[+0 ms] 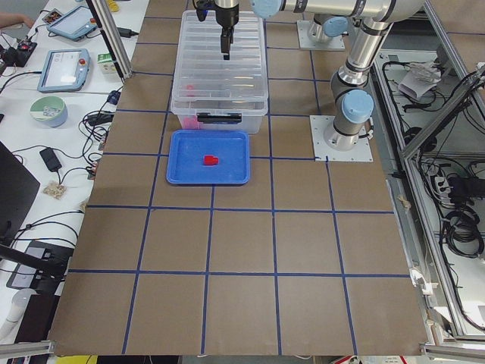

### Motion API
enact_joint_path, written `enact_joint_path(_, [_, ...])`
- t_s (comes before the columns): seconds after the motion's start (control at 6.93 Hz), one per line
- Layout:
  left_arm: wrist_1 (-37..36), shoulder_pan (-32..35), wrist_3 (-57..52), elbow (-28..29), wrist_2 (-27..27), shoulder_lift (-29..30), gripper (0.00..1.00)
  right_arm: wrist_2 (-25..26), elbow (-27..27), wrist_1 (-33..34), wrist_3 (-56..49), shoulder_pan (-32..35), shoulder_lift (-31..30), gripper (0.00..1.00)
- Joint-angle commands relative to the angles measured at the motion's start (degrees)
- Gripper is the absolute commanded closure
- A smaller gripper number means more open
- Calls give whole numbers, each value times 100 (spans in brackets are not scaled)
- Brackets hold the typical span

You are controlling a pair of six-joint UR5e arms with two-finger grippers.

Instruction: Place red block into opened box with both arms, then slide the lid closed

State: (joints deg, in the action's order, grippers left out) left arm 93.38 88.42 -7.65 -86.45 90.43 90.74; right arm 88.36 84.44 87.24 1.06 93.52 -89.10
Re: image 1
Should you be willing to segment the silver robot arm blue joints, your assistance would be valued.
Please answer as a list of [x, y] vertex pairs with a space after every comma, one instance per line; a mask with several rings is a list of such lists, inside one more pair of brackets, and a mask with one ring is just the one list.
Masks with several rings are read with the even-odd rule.
[[331, 80], [336, 104], [333, 125], [339, 134], [354, 136], [371, 117], [374, 100], [362, 88], [369, 70], [396, 22], [410, 18], [424, 4], [422, 1], [287, 1], [284, 11], [328, 14], [357, 18], [361, 21], [346, 63]]

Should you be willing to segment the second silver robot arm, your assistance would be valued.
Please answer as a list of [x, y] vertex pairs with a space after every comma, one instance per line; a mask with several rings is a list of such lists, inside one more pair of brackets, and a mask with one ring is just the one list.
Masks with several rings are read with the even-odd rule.
[[[252, 11], [264, 19], [289, 7], [287, 1], [251, 1]], [[221, 26], [221, 53], [225, 60], [230, 58], [234, 28], [239, 21], [238, 1], [197, 1], [193, 3], [199, 21], [204, 21], [208, 11], [215, 12], [217, 23]], [[343, 16], [315, 14], [312, 20], [299, 20], [297, 32], [301, 49], [342, 51], [342, 35], [348, 30], [348, 19]]]

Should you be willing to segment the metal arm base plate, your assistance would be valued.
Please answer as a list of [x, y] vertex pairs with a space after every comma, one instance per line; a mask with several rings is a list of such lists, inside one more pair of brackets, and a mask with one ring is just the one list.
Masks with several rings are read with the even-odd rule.
[[333, 125], [332, 115], [311, 115], [314, 159], [320, 162], [372, 162], [369, 136], [362, 125], [359, 134], [344, 136]]

